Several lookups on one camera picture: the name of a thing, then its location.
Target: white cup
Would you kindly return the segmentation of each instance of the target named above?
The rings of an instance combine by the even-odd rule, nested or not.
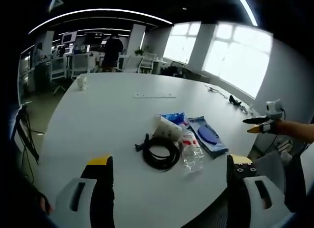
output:
[[[86,76],[80,75],[77,77],[78,89],[83,91],[86,89]]]

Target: coiled cable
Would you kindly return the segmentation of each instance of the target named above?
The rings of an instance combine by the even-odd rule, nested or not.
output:
[[[169,151],[169,155],[160,156],[154,154],[150,150],[152,146],[165,147]],[[179,161],[180,158],[179,149],[170,139],[164,137],[153,137],[152,139],[149,139],[148,134],[146,134],[144,143],[141,145],[135,145],[135,148],[138,152],[143,151],[142,154],[144,161],[151,167],[158,170],[170,170]]]

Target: blue lid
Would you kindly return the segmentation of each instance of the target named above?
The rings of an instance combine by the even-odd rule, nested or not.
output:
[[[218,139],[216,134],[207,128],[206,125],[199,127],[197,132],[204,141],[213,145],[217,144]]]

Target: person's hand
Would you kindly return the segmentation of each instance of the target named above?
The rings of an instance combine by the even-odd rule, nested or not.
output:
[[[50,206],[46,196],[44,196],[42,193],[39,193],[37,200],[39,202],[40,208],[47,214],[51,214],[53,212],[52,207]]]

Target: potted plant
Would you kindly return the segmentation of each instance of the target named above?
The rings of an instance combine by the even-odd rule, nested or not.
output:
[[[135,55],[143,55],[144,54],[144,50],[142,50],[141,48],[138,48],[134,51]]]

